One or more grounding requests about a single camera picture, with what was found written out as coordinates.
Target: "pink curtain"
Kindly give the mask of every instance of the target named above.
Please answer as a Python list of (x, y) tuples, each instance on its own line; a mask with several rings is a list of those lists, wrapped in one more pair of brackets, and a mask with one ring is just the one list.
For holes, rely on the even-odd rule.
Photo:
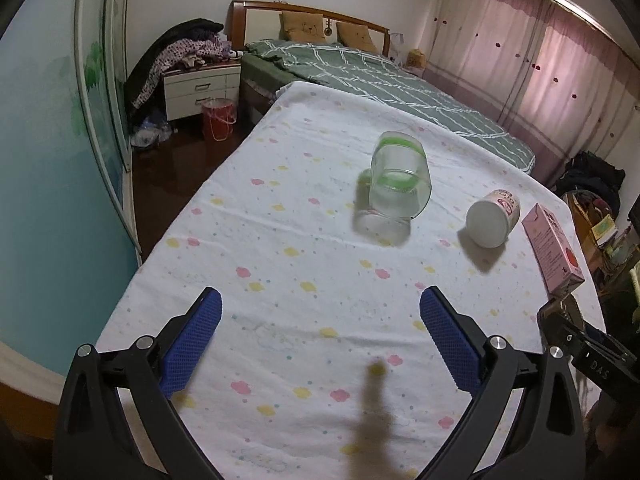
[(423, 77), (526, 142), (540, 182), (636, 124), (638, 68), (551, 0), (440, 0), (436, 20)]
[(532, 176), (550, 183), (576, 153), (606, 158), (636, 126), (640, 71), (609, 38), (559, 6), (543, 25), (530, 81), (502, 125), (536, 153)]

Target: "brown pillow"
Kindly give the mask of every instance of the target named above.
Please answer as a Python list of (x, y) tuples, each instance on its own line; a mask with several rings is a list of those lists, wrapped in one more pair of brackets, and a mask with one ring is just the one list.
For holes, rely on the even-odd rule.
[(337, 22), (338, 40), (345, 46), (359, 48), (365, 52), (378, 54), (376, 46), (371, 41), (367, 25), (355, 25), (354, 23)]
[(282, 27), (289, 41), (326, 43), (322, 14), (282, 11)]

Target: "bedspread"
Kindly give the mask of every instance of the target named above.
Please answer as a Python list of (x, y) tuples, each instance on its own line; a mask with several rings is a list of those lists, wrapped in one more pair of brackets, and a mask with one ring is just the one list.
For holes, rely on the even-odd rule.
[[(420, 139), (433, 181), (402, 232), (358, 209), (358, 174), (385, 130)], [(536, 202), (554, 211), (587, 269), (565, 204), (517, 168), (403, 111), (294, 82), (156, 245), (97, 348), (155, 335), (213, 286), (222, 322), (173, 401), (226, 478), (415, 478), (470, 401), (420, 320), (422, 290), (437, 285), (486, 334), (541, 350), (535, 315), (547, 296), (521, 224), (490, 251), (462, 229), (468, 206), (495, 188), (516, 192), (523, 215)], [(586, 274), (575, 296), (602, 328)], [(593, 389), (580, 385), (583, 409)]]
[(387, 58), (337, 43), (263, 40), (247, 45), (258, 57), (302, 79), (360, 95), (427, 119), (531, 173), (530, 147), (498, 124)]

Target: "wooden floor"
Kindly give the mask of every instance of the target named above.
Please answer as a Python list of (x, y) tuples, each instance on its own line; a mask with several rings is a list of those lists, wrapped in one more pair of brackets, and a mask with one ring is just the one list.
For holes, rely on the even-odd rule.
[(178, 131), (167, 141), (133, 156), (133, 200), (143, 261), (202, 183), (251, 130), (249, 123), (238, 123), (229, 138), (218, 142), (203, 137), (201, 116), (175, 121), (174, 126)]

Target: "white cup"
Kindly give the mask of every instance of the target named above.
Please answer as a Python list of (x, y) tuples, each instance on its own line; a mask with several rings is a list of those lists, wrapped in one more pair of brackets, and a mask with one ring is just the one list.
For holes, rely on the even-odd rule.
[(520, 200), (496, 189), (473, 203), (466, 212), (466, 232), (481, 247), (493, 249), (505, 243), (520, 219)]

